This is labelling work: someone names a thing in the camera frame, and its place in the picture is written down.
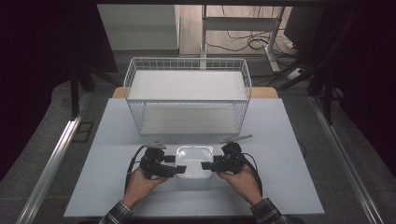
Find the wire mesh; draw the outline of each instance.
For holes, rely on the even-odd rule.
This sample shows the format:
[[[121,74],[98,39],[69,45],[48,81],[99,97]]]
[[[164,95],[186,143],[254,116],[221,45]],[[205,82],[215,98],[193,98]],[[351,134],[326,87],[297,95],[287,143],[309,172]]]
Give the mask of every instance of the wire mesh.
[[[238,71],[244,82],[245,100],[156,102],[129,99],[134,75],[142,70]],[[239,134],[250,100],[251,80],[244,59],[133,58],[124,80],[124,93],[140,134]]]

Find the person's left hand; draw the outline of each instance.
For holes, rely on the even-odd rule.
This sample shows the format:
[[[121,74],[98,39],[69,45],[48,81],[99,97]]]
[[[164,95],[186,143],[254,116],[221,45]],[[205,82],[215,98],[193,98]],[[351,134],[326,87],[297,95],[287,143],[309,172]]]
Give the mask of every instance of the person's left hand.
[[[165,182],[167,179],[169,179],[169,177],[147,179],[142,168],[138,167],[131,173],[128,189],[122,198],[122,202],[132,209],[140,201],[149,196],[155,187]]]

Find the plaid sleeve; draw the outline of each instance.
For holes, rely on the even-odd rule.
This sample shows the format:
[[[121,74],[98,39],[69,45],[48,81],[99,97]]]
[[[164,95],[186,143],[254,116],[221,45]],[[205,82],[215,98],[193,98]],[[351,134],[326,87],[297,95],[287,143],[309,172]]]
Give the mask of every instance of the plaid sleeve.
[[[99,224],[126,224],[132,219],[132,211],[119,201],[102,219]]]
[[[282,216],[274,206],[273,203],[267,198],[262,202],[250,208],[253,213],[254,219],[260,224],[291,224],[292,222],[286,217]]]

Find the hand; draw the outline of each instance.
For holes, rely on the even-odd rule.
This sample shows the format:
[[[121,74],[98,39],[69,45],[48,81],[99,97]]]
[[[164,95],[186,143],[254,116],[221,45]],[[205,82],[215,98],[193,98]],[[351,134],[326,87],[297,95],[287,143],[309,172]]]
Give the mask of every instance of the hand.
[[[142,168],[138,167],[131,173],[128,189],[122,201],[132,209],[137,203],[149,196],[155,187],[165,182],[168,178],[157,177],[155,179],[147,179]]]
[[[241,172],[237,175],[218,173],[218,176],[226,180],[239,195],[250,203],[251,206],[262,201],[259,185],[257,185],[253,172],[247,165],[244,165]]]

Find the person's right hand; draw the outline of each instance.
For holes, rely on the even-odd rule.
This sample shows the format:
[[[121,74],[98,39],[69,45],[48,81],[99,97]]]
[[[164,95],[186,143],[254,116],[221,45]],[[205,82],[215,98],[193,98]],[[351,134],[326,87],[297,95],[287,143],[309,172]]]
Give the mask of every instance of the person's right hand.
[[[226,180],[251,206],[262,201],[259,185],[254,178],[253,172],[247,165],[244,165],[241,172],[237,175],[218,173],[218,176]]]

